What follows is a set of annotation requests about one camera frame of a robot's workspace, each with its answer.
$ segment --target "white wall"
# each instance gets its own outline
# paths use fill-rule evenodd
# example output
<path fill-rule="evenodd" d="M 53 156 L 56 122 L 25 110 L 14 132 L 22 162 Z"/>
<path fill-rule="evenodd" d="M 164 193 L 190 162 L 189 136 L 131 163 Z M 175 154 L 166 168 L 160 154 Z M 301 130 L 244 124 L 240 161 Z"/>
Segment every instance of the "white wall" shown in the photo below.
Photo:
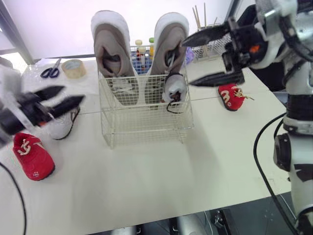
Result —
<path fill-rule="evenodd" d="M 222 22 L 230 0 L 4 0 L 13 21 L 33 58 L 93 53 L 90 20 L 99 10 L 113 10 L 124 16 L 131 35 L 148 44 L 154 27 L 167 12 L 182 13 L 196 31 L 192 7 L 196 4 L 203 20 L 206 2 L 207 23 L 215 17 Z"/>

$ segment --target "white wire rack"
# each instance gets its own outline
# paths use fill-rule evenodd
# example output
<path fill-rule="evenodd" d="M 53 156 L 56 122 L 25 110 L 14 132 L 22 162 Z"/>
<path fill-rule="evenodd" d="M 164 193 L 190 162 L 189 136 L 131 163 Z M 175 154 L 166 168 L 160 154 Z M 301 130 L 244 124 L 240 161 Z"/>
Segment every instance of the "white wire rack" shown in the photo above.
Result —
<path fill-rule="evenodd" d="M 207 45 L 194 47 L 192 51 L 195 55 L 195 62 L 221 56 L 225 52 L 225 45 L 229 42 L 231 42 L 230 35 L 226 34 L 223 38 L 211 41 Z"/>
<path fill-rule="evenodd" d="M 105 78 L 98 74 L 102 135 L 111 148 L 147 141 L 184 141 L 193 127 L 189 91 L 184 102 L 168 107 L 161 102 L 166 75 Z M 187 83 L 186 72 L 183 75 Z"/>

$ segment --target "scissors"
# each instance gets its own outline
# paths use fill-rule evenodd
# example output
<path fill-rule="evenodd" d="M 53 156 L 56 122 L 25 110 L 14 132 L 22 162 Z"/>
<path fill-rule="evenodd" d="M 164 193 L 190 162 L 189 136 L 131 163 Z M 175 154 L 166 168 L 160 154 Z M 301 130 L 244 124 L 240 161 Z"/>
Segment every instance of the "scissors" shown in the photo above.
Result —
<path fill-rule="evenodd" d="M 58 66 L 60 64 L 60 61 L 61 61 L 61 58 L 58 59 L 58 61 L 55 63 L 55 65 L 52 68 L 48 68 L 45 71 L 43 71 L 40 74 L 40 77 L 42 77 L 42 78 L 48 78 L 48 77 L 55 78 L 55 77 L 59 76 L 60 71 L 58 69 Z"/>

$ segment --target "packing tape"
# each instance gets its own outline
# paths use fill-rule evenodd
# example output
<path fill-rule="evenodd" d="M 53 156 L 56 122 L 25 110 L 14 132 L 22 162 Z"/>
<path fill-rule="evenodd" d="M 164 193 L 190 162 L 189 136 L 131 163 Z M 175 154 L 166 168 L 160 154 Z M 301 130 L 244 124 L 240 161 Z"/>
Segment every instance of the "packing tape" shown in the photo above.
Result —
<path fill-rule="evenodd" d="M 65 61 L 62 70 L 68 78 L 79 78 L 86 74 L 83 62 L 77 59 Z"/>

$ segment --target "red baby shoe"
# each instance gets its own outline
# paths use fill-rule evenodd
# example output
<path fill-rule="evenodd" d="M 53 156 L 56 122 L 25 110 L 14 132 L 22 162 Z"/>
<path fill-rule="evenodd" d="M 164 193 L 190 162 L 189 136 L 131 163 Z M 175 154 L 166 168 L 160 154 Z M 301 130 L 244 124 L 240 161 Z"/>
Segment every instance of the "red baby shoe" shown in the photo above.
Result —
<path fill-rule="evenodd" d="M 48 177 L 55 169 L 53 159 L 44 149 L 40 139 L 25 133 L 14 137 L 13 152 L 26 176 L 35 181 Z"/>
<path fill-rule="evenodd" d="M 242 106 L 245 98 L 252 99 L 243 95 L 243 91 L 235 83 L 219 86 L 218 91 L 225 108 L 229 111 L 237 111 Z"/>

